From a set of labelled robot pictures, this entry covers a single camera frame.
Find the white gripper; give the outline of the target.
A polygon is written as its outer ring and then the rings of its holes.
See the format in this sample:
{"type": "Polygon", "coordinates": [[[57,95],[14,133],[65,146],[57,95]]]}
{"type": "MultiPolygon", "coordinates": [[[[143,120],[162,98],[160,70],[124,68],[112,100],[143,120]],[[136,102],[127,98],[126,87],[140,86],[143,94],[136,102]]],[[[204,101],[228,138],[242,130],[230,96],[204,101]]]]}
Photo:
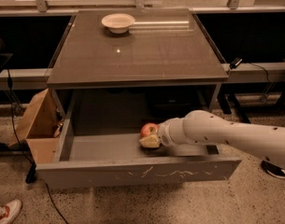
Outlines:
{"type": "Polygon", "coordinates": [[[157,148],[161,143],[166,147],[181,145],[183,143],[182,122],[183,119],[168,119],[160,123],[158,135],[150,134],[140,138],[140,145],[144,148],[157,148]]]}

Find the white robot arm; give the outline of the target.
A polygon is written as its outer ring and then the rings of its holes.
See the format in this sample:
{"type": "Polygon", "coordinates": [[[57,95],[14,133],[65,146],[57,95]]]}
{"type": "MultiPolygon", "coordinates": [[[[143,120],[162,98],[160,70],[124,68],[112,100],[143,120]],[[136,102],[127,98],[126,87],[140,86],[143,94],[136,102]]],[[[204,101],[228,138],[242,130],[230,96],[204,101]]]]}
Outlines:
{"type": "Polygon", "coordinates": [[[147,123],[139,143],[146,148],[225,144],[285,169],[284,127],[228,121],[205,110],[160,124],[147,123]]]}

